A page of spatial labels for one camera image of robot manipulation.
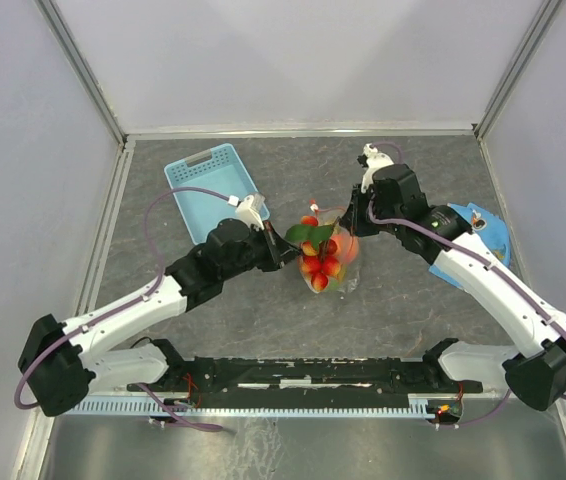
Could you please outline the orange pink peach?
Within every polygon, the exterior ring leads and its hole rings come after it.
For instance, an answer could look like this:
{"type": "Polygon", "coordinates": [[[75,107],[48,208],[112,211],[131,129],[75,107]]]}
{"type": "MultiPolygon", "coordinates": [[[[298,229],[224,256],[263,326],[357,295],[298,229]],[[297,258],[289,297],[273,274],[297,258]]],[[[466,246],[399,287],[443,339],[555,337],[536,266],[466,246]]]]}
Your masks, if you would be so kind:
{"type": "Polygon", "coordinates": [[[354,262],[359,255],[359,240],[348,232],[342,232],[333,237],[338,246],[337,257],[344,265],[354,262]]]}

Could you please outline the red lychee cluster with leaves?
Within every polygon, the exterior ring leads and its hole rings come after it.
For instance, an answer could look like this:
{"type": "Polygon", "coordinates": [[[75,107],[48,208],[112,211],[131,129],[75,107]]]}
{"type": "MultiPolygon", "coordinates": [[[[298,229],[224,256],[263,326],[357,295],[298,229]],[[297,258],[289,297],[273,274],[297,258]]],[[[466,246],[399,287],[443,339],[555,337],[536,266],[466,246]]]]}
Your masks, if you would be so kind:
{"type": "Polygon", "coordinates": [[[306,215],[291,226],[284,238],[300,249],[299,272],[313,293],[335,288],[346,272],[342,259],[339,216],[306,215]]]}

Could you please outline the clear zip top bag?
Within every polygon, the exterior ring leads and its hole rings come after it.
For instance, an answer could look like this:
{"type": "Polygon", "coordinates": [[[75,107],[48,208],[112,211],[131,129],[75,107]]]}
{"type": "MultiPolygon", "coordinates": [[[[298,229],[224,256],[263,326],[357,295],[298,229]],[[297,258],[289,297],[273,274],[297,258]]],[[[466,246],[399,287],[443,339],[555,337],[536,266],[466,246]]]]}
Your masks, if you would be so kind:
{"type": "MultiPolygon", "coordinates": [[[[331,207],[331,208],[321,208],[318,203],[312,199],[310,201],[310,211],[309,215],[317,215],[319,217],[333,217],[333,216],[341,216],[345,213],[344,207],[331,207]]],[[[347,230],[343,229],[340,224],[340,233],[348,232],[347,230]]],[[[359,247],[359,255],[357,259],[349,265],[345,265],[346,272],[343,275],[342,281],[335,287],[330,288],[329,290],[322,292],[340,292],[341,294],[351,293],[353,292],[356,287],[358,286],[359,282],[359,267],[361,263],[361,255],[360,255],[360,247],[359,247]]]]}

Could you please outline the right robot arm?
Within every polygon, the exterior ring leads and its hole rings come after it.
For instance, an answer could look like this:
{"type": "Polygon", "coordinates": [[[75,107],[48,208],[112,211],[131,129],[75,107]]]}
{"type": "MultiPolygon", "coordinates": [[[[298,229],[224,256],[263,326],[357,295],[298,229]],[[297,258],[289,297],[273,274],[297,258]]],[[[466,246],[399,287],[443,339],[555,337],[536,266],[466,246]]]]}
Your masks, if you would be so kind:
{"type": "Polygon", "coordinates": [[[497,321],[511,346],[456,341],[421,368],[430,389],[477,381],[544,411],[566,400],[566,313],[543,300],[449,206],[431,206],[416,174],[383,157],[363,157],[341,224],[357,237],[387,232],[454,280],[497,321]]]}

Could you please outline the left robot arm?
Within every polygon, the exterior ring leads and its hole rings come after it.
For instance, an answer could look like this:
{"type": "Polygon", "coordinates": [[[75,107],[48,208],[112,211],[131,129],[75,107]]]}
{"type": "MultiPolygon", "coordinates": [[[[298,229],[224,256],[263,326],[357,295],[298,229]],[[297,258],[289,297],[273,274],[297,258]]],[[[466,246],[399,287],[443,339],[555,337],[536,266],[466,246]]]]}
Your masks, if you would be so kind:
{"type": "Polygon", "coordinates": [[[37,319],[17,363],[22,374],[17,388],[30,389],[35,406],[48,417],[110,387],[156,383],[175,389],[184,378],[176,350],[160,341],[138,350],[121,350],[119,344],[208,302],[234,277],[252,269],[277,271],[300,254],[269,222],[257,227],[225,219],[205,242],[136,291],[78,317],[37,319]]]}

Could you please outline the light blue plastic basket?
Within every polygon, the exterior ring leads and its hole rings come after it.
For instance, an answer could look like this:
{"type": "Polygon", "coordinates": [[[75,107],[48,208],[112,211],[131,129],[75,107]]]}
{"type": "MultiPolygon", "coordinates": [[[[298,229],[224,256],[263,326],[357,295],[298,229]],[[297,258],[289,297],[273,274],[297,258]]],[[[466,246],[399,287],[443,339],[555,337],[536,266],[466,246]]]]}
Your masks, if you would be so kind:
{"type": "MultiPolygon", "coordinates": [[[[202,188],[225,197],[243,200],[257,187],[234,146],[221,144],[190,155],[164,167],[168,185],[175,188],[202,188]]],[[[208,233],[226,218],[235,218],[235,208],[226,200],[199,192],[174,193],[176,204],[194,244],[206,240],[208,233]]]]}

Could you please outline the blue printed cloth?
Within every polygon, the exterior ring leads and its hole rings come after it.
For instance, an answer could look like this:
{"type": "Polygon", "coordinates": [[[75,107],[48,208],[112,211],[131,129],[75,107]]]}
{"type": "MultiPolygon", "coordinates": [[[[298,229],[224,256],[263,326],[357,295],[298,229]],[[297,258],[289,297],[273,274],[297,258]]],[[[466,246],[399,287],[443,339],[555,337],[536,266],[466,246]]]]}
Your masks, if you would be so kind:
{"type": "Polygon", "coordinates": [[[457,214],[467,221],[489,251],[505,266],[511,265],[511,243],[506,223],[498,216],[475,203],[449,203],[457,214]]]}

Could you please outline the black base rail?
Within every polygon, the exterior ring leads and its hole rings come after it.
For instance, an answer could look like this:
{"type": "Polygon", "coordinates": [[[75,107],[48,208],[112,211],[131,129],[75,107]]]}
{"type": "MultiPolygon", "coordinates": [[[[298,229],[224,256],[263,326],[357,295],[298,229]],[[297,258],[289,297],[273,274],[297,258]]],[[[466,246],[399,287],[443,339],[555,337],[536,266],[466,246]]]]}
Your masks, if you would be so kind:
{"type": "Polygon", "coordinates": [[[483,391],[478,381],[455,381],[431,357],[364,359],[239,359],[197,357],[151,383],[196,407],[405,407],[408,396],[483,391]]]}

